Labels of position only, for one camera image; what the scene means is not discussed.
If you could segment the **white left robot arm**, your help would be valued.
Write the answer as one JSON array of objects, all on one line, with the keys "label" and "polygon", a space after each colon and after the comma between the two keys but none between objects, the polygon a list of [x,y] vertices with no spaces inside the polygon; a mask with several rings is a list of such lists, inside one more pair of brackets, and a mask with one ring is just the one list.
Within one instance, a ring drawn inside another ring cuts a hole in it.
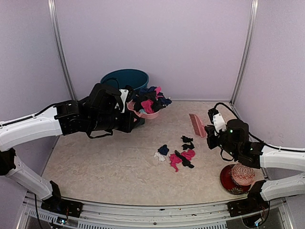
[{"label": "white left robot arm", "polygon": [[90,139],[112,136],[114,130],[130,133],[139,118],[127,108],[134,90],[97,83],[89,96],[79,101],[51,104],[41,111],[0,123],[0,174],[36,194],[56,212],[67,202],[53,181],[47,181],[26,166],[15,147],[45,137],[82,132]]}]

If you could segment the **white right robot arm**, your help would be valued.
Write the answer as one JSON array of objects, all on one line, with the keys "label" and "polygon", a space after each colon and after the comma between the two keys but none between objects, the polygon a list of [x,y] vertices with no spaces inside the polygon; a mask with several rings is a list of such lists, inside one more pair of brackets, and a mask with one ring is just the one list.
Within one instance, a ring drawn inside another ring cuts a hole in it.
[{"label": "white right robot arm", "polygon": [[255,211],[263,201],[304,194],[305,151],[297,148],[283,148],[268,145],[259,140],[249,140],[249,125],[240,119],[214,121],[205,126],[207,144],[210,149],[219,147],[227,152],[233,161],[251,168],[281,168],[300,171],[300,174],[278,180],[255,182],[244,200],[244,208]]}]

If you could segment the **pink hand brush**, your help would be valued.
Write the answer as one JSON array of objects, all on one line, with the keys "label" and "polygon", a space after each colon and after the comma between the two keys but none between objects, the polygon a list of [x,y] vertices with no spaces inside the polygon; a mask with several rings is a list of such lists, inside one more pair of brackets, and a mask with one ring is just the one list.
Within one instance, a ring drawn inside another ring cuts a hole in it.
[{"label": "pink hand brush", "polygon": [[189,114],[189,117],[193,125],[194,133],[201,138],[205,138],[206,131],[201,119],[195,114]]}]

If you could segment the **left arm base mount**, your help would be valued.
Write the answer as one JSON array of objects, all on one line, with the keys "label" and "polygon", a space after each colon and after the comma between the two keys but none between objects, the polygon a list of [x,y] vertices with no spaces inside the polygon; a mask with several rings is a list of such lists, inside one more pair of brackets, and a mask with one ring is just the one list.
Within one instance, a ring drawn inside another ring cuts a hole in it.
[{"label": "left arm base mount", "polygon": [[79,218],[83,204],[78,201],[63,199],[59,186],[53,181],[50,181],[50,184],[52,187],[51,197],[42,201],[41,208],[67,217]]}]

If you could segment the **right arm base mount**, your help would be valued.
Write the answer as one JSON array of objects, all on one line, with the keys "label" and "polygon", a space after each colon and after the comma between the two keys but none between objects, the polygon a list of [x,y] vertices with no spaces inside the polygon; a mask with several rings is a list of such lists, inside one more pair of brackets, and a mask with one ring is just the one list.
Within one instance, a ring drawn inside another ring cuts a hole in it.
[{"label": "right arm base mount", "polygon": [[262,186],[266,180],[257,181],[250,189],[247,198],[227,203],[230,217],[258,212],[270,207],[270,202],[262,198]]}]

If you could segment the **pink plastic dustpan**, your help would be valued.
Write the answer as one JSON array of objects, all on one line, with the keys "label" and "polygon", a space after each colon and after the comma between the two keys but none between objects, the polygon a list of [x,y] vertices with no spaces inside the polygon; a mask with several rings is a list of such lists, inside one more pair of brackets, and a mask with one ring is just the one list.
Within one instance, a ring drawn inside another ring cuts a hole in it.
[{"label": "pink plastic dustpan", "polygon": [[134,110],[134,104],[135,104],[134,102],[128,102],[127,108],[130,111],[134,112],[139,118],[152,120],[152,119],[155,119],[159,116],[160,111],[152,113],[152,114],[139,113],[139,112]]}]

